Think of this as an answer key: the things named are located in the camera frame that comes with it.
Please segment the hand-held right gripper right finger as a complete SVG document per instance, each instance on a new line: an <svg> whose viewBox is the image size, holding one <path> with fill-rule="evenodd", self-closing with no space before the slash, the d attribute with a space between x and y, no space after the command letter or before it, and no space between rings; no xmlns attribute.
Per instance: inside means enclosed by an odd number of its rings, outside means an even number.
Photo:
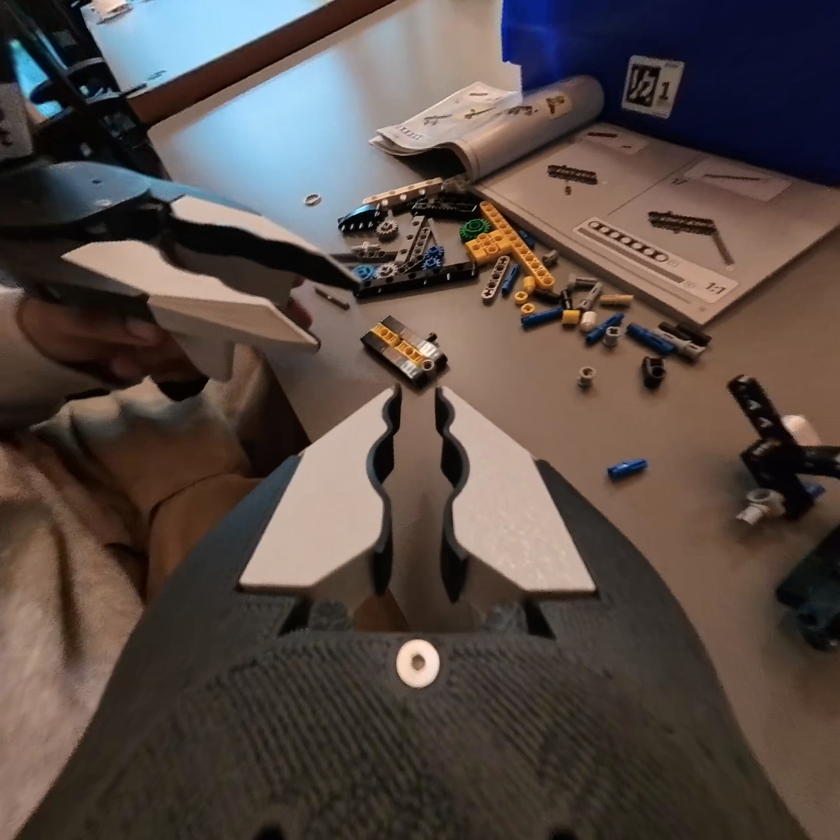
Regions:
<svg viewBox="0 0 840 840"><path fill-rule="evenodd" d="M434 394L444 504L440 572L451 603L595 594L537 460L453 390Z"/></svg>

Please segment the yellow lego T plate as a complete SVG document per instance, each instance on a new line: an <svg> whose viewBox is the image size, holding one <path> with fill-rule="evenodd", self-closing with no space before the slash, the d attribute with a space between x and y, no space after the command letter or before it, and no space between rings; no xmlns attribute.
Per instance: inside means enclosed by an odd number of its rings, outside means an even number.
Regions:
<svg viewBox="0 0 840 840"><path fill-rule="evenodd" d="M498 230L479 234L463 243L463 246L467 256L476 266L485 266L500 257L510 256L513 251L509 237Z"/></svg>

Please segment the person's tan pants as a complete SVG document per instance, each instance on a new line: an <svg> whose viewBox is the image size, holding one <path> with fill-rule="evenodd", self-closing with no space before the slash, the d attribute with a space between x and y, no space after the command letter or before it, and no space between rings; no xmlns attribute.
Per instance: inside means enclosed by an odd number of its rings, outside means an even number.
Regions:
<svg viewBox="0 0 840 840"><path fill-rule="evenodd" d="M213 475L176 491L155 506L148 531L147 603L162 592L198 543L262 481L262 476L233 472Z"/></svg>

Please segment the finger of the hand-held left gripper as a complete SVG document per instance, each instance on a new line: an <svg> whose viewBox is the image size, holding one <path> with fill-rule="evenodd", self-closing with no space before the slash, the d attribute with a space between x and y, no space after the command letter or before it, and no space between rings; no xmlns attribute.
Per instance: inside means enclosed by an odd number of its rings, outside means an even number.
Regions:
<svg viewBox="0 0 840 840"><path fill-rule="evenodd" d="M146 296L153 321L170 333L207 378L228 381L235 347L314 354L320 341L269 300L227 287L217 278L169 263L140 241L103 241L72 249L62 260L65 282L128 297Z"/></svg>
<svg viewBox="0 0 840 840"><path fill-rule="evenodd" d="M267 217L193 196L169 205L171 253L184 268L242 292L290 292L295 279L356 292L361 281L329 254Z"/></svg>

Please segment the wide light grey lego beam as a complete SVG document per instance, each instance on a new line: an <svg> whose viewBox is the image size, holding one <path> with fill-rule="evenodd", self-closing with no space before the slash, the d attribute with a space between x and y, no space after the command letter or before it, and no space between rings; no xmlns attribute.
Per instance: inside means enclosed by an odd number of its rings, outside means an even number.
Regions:
<svg viewBox="0 0 840 840"><path fill-rule="evenodd" d="M442 191L443 186L444 179L435 177L367 196L362 200L362 204L379 208L393 208L397 205L415 202L421 198L435 196Z"/></svg>

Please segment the black toothed lego piece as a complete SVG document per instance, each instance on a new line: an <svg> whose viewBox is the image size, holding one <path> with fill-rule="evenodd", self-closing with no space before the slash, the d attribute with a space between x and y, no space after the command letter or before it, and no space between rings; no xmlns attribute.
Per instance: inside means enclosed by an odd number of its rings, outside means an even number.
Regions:
<svg viewBox="0 0 840 840"><path fill-rule="evenodd" d="M413 216L425 216L451 221L469 221L480 215L479 205L467 196L435 194L421 196L410 207Z"/></svg>

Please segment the pile of small lego pins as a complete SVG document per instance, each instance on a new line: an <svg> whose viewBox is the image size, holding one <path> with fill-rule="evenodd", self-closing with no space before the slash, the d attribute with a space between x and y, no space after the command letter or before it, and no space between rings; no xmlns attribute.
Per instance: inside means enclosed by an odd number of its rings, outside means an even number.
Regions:
<svg viewBox="0 0 840 840"><path fill-rule="evenodd" d="M660 356L676 355L696 362L707 352L710 343L708 336L676 324L662 322L648 328L637 322L625 322L625 311L634 297L605 294L603 284L589 278L574 277L560 291L536 290L530 296L520 289L513 300L521 312L520 318L552 308L567 310L557 323L562 329L578 331L587 347L613 348L621 339L628 338Z"/></svg>

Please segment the short grey lego beam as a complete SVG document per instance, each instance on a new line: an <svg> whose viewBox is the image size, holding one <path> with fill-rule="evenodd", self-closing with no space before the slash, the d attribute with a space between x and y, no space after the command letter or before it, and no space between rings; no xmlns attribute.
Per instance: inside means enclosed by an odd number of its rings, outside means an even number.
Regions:
<svg viewBox="0 0 840 840"><path fill-rule="evenodd" d="M396 271L403 273L417 267L424 257L431 229L427 217L416 215L407 229L394 259Z"/></svg>

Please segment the person's left forearm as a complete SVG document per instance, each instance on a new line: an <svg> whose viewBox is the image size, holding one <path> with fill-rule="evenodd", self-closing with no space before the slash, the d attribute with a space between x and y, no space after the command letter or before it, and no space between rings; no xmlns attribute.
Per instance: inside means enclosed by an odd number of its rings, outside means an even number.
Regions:
<svg viewBox="0 0 840 840"><path fill-rule="evenodd" d="M48 360L25 337L18 319L23 300L18 291L2 290L2 433L30 427L51 417L77 383L73 371Z"/></svg>

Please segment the black office chair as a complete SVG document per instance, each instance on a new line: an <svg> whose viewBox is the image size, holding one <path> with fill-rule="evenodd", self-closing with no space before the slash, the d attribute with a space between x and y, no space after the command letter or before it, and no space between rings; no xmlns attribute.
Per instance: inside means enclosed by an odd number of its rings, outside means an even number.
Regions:
<svg viewBox="0 0 840 840"><path fill-rule="evenodd" d="M35 153L165 175L83 21L87 2L2 1L2 151L23 117Z"/></svg>

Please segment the person's left hand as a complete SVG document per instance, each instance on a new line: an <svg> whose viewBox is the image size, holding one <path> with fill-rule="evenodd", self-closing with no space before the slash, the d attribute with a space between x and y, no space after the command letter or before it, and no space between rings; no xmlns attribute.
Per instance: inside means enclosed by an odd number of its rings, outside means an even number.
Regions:
<svg viewBox="0 0 840 840"><path fill-rule="evenodd" d="M203 374L173 336L152 322L24 297L17 322L46 358L107 382L194 382Z"/></svg>

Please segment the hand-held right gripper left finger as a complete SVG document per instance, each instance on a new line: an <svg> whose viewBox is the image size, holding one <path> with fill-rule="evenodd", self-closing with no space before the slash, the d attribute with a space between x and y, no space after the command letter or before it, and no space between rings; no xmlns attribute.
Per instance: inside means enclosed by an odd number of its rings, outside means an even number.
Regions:
<svg viewBox="0 0 840 840"><path fill-rule="evenodd" d="M403 390L385 389L297 457L239 587L362 606L389 588Z"/></svg>

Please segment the person's grey sweatshirt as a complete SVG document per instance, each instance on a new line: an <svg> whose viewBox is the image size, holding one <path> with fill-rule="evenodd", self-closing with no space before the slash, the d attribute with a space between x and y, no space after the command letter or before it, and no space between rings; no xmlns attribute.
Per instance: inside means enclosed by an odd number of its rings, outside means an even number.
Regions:
<svg viewBox="0 0 840 840"><path fill-rule="evenodd" d="M67 762L146 606L152 510L202 478L252 474L259 395L151 385L71 402L2 437L1 831Z"/></svg>

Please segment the black yellow lego beam assembly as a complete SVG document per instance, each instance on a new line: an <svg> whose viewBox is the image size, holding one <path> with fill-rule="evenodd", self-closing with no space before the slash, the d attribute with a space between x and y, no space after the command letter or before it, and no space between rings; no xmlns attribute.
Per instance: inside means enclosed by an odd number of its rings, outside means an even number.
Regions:
<svg viewBox="0 0 840 840"><path fill-rule="evenodd" d="M383 361L405 382L422 388L448 368L437 335L423 336L393 316L381 318L360 337L364 349Z"/></svg>

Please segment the blue tagged plastic bin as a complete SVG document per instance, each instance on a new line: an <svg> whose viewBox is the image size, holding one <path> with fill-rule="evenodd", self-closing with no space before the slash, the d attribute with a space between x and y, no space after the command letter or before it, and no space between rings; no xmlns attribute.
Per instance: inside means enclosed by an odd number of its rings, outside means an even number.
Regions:
<svg viewBox="0 0 840 840"><path fill-rule="evenodd" d="M524 91L593 77L602 121L838 186L838 1L513 1L500 35Z"/></svg>

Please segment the dark teal box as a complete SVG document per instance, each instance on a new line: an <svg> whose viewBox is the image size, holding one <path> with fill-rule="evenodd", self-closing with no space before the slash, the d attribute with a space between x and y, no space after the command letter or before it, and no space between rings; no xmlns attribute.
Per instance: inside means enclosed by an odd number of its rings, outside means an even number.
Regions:
<svg viewBox="0 0 840 840"><path fill-rule="evenodd" d="M825 542L804 557L776 587L775 598L807 644L822 652L838 650L838 542Z"/></svg>

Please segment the lego instruction booklet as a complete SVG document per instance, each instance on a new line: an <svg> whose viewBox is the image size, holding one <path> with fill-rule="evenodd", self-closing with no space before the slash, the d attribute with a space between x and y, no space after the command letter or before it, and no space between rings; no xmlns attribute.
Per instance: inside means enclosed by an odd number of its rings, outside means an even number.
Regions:
<svg viewBox="0 0 840 840"><path fill-rule="evenodd" d="M525 95L476 82L370 143L455 154L544 244L698 326L838 229L837 188L602 122L602 108L592 77Z"/></svg>

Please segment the long black lego beam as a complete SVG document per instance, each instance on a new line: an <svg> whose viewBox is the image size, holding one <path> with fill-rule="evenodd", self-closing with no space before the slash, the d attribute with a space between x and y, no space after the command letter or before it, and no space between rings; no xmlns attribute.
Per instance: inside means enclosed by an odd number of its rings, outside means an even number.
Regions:
<svg viewBox="0 0 840 840"><path fill-rule="evenodd" d="M413 268L394 276L392 281L374 279L369 284L358 283L352 292L357 300L389 297L410 291L426 291L436 287L473 281L478 277L479 268L470 260L446 266L440 272L424 268Z"/></svg>

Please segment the long yellow lego beam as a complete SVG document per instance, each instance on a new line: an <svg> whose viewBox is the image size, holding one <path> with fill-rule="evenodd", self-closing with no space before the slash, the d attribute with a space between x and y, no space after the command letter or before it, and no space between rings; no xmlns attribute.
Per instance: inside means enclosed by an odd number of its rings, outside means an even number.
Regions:
<svg viewBox="0 0 840 840"><path fill-rule="evenodd" d="M554 277L501 212L488 201L479 203L480 215L490 225L490 237L507 251L520 268L521 290L527 295L536 290L553 291Z"/></svg>

